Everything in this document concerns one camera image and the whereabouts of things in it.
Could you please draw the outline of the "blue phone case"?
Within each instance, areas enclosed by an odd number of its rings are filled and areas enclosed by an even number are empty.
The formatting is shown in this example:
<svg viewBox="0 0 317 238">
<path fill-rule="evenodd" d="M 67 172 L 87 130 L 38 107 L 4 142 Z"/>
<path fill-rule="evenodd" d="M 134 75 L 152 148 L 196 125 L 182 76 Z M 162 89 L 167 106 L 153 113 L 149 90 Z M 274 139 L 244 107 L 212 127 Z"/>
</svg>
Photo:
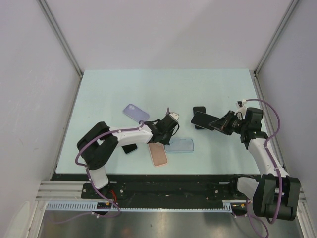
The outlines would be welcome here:
<svg viewBox="0 0 317 238">
<path fill-rule="evenodd" d="M 188 138 L 172 138 L 164 148 L 167 153 L 191 153 L 194 152 L 194 142 Z"/>
</svg>

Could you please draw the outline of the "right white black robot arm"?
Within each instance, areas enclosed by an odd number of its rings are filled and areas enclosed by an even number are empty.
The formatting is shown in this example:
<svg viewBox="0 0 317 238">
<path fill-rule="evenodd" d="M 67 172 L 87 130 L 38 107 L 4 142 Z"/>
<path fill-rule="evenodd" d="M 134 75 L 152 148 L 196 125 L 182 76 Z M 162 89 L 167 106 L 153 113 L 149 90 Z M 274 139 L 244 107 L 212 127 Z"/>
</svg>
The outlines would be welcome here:
<svg viewBox="0 0 317 238">
<path fill-rule="evenodd" d="M 253 202 L 256 216 L 274 222 L 277 219 L 293 221 L 296 217 L 300 194 L 300 181 L 289 176 L 271 150 L 268 135 L 262 131 L 263 111 L 247 108 L 244 117 L 229 111 L 225 116 L 209 123 L 215 130 L 240 135 L 241 142 L 253 156 L 261 178 L 259 181 L 239 177 L 229 185 L 229 195 L 240 199 L 246 195 Z"/>
</svg>

